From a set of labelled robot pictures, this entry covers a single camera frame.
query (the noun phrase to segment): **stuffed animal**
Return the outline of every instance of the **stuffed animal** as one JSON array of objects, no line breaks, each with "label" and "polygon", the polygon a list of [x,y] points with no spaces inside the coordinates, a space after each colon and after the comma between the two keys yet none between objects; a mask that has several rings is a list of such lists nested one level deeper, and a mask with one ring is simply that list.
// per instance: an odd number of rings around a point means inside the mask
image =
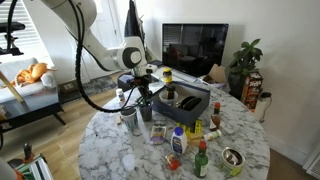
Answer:
[{"label": "stuffed animal", "polygon": [[28,70],[20,70],[17,76],[10,83],[13,86],[21,87],[22,83],[32,84],[40,79],[40,77],[48,70],[56,71],[56,69],[48,69],[46,63],[31,64]]}]

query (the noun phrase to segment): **potted plant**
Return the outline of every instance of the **potted plant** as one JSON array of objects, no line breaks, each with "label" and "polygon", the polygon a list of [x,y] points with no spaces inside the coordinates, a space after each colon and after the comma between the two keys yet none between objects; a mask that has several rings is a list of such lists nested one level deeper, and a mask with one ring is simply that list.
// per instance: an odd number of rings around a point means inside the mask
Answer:
[{"label": "potted plant", "polygon": [[243,42],[241,50],[233,54],[233,61],[230,63],[230,73],[228,76],[228,83],[230,87],[230,94],[237,99],[241,98],[242,89],[246,76],[250,72],[257,72],[256,62],[260,61],[263,55],[261,49],[255,46],[260,42],[260,39],[252,41],[252,43]]}]

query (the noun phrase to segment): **green bottle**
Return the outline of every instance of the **green bottle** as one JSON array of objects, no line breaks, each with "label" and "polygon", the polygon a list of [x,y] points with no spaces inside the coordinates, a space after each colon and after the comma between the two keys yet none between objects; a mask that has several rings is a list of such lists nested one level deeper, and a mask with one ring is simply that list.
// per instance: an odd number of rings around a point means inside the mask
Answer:
[{"label": "green bottle", "polygon": [[205,141],[201,140],[199,145],[199,152],[196,154],[194,162],[194,174],[198,178],[204,178],[208,172],[209,159],[206,155],[207,144]]}]

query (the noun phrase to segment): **cup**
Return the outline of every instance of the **cup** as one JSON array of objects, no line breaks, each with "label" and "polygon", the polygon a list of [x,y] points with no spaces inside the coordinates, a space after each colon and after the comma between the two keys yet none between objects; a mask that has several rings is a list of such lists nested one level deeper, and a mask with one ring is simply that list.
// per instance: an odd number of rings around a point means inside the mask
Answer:
[{"label": "cup", "polygon": [[132,131],[138,127],[137,110],[135,108],[122,110],[120,115],[128,130]]},{"label": "cup", "polygon": [[173,99],[168,99],[168,94],[167,91],[162,91],[159,94],[159,98],[161,100],[161,102],[171,106],[171,107],[175,107],[177,99],[178,99],[178,93],[174,92],[174,98]]},{"label": "cup", "polygon": [[152,104],[140,106],[139,111],[144,122],[152,120]]}]

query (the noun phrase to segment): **sauce jar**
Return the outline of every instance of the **sauce jar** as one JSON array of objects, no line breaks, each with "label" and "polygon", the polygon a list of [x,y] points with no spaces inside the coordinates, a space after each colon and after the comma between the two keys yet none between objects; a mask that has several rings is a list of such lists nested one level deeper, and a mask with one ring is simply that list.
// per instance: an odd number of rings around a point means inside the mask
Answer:
[{"label": "sauce jar", "polygon": [[163,80],[166,84],[171,84],[172,82],[172,72],[170,68],[164,68],[163,70]]}]

